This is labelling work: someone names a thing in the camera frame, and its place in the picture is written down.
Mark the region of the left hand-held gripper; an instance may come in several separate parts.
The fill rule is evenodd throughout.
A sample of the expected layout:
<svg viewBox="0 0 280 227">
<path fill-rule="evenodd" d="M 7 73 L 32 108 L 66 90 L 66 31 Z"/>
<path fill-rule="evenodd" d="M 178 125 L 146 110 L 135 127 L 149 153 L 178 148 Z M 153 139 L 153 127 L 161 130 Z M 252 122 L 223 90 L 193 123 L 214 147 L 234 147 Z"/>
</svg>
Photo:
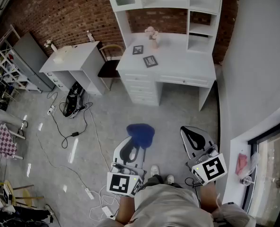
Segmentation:
<svg viewBox="0 0 280 227">
<path fill-rule="evenodd" d="M 143 185 L 146 171 L 128 165 L 143 165 L 144 157 L 145 150 L 133 147 L 131 136 L 125 138 L 114 150 L 111 171 L 107 173 L 107 191 L 120 196 L 134 197 Z"/>
</svg>

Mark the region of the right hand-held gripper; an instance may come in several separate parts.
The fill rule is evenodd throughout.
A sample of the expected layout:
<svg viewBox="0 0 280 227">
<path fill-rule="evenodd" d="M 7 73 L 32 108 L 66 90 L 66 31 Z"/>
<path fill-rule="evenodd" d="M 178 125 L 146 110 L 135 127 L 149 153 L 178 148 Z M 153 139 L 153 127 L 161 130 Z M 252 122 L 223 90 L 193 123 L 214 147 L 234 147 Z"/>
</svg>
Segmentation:
<svg viewBox="0 0 280 227">
<path fill-rule="evenodd" d="M 182 126 L 180 134 L 185 152 L 188 158 L 192 159 L 186 162 L 186 166 L 201 185 L 205 186 L 227 174 L 224 156 L 218 152 L 218 146 L 213 145 L 206 131 L 196 127 Z M 202 150 L 206 151 L 195 158 Z"/>
</svg>

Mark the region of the blue wiping cloth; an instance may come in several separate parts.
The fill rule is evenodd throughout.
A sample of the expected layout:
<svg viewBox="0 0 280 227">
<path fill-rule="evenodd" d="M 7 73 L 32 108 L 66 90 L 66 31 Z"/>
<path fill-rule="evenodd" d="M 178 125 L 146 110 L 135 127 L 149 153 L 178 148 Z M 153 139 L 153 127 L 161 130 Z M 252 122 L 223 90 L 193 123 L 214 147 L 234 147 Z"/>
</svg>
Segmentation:
<svg viewBox="0 0 280 227">
<path fill-rule="evenodd" d="M 151 146 L 155 129 L 150 125 L 145 123 L 131 124 L 126 127 L 126 130 L 133 141 L 142 149 L 147 149 Z"/>
</svg>

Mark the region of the person's right forearm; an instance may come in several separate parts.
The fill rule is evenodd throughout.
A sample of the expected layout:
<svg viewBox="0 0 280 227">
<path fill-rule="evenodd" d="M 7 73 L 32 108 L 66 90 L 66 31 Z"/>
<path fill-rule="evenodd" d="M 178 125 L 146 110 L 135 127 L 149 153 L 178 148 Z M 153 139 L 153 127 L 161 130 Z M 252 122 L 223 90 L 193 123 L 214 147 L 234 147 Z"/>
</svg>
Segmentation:
<svg viewBox="0 0 280 227">
<path fill-rule="evenodd" d="M 214 182 L 200 186 L 200 202 L 201 208 L 208 213 L 213 213 L 222 205 Z"/>
</svg>

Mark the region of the pink cloth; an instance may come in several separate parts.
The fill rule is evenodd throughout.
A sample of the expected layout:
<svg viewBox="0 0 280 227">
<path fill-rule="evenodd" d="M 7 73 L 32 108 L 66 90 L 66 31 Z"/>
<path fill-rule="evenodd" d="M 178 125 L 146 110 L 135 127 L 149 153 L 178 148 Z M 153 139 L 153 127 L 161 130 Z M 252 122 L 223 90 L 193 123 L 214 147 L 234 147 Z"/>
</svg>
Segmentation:
<svg viewBox="0 0 280 227">
<path fill-rule="evenodd" d="M 246 167 L 246 165 L 247 165 L 247 156 L 242 153 L 239 153 L 237 158 L 237 163 L 236 163 L 235 174 L 240 175 L 243 169 Z"/>
</svg>

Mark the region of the person's beige shirt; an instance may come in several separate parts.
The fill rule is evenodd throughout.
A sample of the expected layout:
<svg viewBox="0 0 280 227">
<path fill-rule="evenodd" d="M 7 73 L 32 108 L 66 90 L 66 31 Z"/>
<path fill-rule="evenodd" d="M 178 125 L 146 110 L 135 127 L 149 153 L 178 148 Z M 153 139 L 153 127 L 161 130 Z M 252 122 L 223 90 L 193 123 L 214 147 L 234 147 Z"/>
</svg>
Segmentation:
<svg viewBox="0 0 280 227">
<path fill-rule="evenodd" d="M 255 227 L 256 220 L 235 203 L 212 213 L 199 207 L 192 191 L 166 184 L 147 186 L 136 193 L 135 213 L 126 225 L 106 218 L 97 227 Z"/>
</svg>

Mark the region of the black bag on floor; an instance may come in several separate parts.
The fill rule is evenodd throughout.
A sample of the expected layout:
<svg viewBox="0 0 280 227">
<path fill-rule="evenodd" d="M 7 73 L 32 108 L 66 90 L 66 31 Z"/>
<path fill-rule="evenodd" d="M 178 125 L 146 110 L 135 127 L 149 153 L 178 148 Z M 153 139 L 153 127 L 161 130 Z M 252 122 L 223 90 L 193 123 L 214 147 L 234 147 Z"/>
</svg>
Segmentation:
<svg viewBox="0 0 280 227">
<path fill-rule="evenodd" d="M 64 103 L 63 115 L 67 118 L 74 118 L 79 112 L 85 110 L 83 105 L 84 88 L 75 82 L 71 87 Z"/>
</svg>

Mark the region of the white table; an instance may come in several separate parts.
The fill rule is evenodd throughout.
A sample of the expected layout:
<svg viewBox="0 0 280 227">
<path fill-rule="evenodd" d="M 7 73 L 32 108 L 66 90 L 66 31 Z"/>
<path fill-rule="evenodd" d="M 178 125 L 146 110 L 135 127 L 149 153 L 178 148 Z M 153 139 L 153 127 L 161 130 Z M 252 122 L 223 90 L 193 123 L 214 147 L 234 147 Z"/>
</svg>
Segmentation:
<svg viewBox="0 0 280 227">
<path fill-rule="evenodd" d="M 116 68 L 132 102 L 158 106 L 164 83 L 181 84 L 198 87 L 201 110 L 216 80 L 212 56 L 188 52 L 183 34 L 162 33 L 157 49 L 143 33 L 135 35 L 136 40 L 126 48 Z M 144 46 L 143 54 L 132 54 L 137 45 Z M 158 65 L 147 68 L 143 58 L 151 55 Z"/>
</svg>

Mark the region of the small white desk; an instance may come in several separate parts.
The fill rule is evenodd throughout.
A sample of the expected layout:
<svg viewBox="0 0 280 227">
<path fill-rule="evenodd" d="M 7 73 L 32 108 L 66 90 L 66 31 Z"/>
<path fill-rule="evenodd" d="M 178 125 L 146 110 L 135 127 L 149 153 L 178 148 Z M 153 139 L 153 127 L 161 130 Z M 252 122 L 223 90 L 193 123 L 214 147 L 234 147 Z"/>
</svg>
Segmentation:
<svg viewBox="0 0 280 227">
<path fill-rule="evenodd" d="M 98 42 L 67 48 L 64 59 L 56 63 L 53 52 L 40 69 L 61 91 L 69 91 L 75 82 L 91 95 L 103 95 L 106 86 L 98 77 L 105 61 L 97 48 Z"/>
</svg>

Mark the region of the wooden stool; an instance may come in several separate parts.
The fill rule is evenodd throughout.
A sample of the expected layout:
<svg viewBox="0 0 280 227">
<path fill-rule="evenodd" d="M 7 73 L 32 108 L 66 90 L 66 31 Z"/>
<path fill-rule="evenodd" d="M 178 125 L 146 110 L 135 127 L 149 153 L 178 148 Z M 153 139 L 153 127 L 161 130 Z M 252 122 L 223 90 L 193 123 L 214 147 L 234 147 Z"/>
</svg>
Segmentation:
<svg viewBox="0 0 280 227">
<path fill-rule="evenodd" d="M 8 205 L 21 206 L 24 208 L 37 207 L 33 204 L 34 201 L 44 199 L 44 196 L 32 196 L 29 192 L 29 188 L 34 187 L 34 185 L 26 185 L 13 188 L 8 180 L 5 180 L 2 184 L 3 188 L 3 198 Z"/>
</svg>

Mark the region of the white box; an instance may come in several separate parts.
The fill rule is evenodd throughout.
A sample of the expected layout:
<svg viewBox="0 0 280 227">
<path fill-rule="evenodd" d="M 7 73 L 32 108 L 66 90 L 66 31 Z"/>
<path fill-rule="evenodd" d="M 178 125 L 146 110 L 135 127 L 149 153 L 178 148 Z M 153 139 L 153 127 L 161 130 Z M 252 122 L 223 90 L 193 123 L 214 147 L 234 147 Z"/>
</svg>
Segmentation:
<svg viewBox="0 0 280 227">
<path fill-rule="evenodd" d="M 70 53 L 71 50 L 72 50 L 71 45 L 60 48 L 59 50 L 57 50 L 53 61 L 55 63 L 62 63 L 65 60 L 65 57 Z"/>
</svg>

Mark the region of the purple checkered cloth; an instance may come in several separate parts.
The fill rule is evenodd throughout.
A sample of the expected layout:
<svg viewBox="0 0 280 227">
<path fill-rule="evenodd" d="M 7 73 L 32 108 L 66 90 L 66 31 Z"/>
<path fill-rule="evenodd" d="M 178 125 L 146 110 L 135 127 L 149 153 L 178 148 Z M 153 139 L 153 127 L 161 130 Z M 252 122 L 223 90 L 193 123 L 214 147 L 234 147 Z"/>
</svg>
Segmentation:
<svg viewBox="0 0 280 227">
<path fill-rule="evenodd" d="M 0 124 L 0 154 L 5 158 L 14 158 L 17 147 L 6 124 Z"/>
</svg>

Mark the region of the grey metal cabinet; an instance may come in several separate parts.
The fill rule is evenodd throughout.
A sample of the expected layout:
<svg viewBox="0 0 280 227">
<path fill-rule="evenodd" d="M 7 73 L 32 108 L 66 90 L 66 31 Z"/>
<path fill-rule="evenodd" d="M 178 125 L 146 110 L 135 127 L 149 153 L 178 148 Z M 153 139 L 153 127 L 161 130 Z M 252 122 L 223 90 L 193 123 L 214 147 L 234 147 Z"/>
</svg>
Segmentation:
<svg viewBox="0 0 280 227">
<path fill-rule="evenodd" d="M 50 92 L 54 83 L 40 72 L 48 57 L 38 45 L 33 36 L 28 32 L 24 34 L 10 50 L 13 63 L 27 79 L 43 92 Z"/>
</svg>

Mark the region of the small white flower vase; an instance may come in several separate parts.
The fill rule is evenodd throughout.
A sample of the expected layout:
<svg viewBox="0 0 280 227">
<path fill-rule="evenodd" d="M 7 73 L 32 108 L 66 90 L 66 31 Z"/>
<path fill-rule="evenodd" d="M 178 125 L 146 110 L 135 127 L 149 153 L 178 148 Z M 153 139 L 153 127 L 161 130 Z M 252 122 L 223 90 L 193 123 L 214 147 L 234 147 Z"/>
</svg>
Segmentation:
<svg viewBox="0 0 280 227">
<path fill-rule="evenodd" d="M 54 52 L 58 51 L 57 47 L 53 44 L 51 39 L 46 40 L 46 42 L 44 43 L 44 46 L 46 48 L 51 47 Z"/>
</svg>

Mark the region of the black-framed glass window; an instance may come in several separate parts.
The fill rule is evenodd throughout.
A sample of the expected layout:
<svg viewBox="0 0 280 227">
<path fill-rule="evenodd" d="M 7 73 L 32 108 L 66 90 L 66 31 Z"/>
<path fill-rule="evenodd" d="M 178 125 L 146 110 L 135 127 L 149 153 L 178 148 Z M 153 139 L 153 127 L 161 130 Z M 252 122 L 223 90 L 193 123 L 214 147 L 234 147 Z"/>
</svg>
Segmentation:
<svg viewBox="0 0 280 227">
<path fill-rule="evenodd" d="M 280 227 L 280 123 L 248 145 L 259 162 L 250 174 L 242 209 L 256 219 L 256 227 Z"/>
</svg>

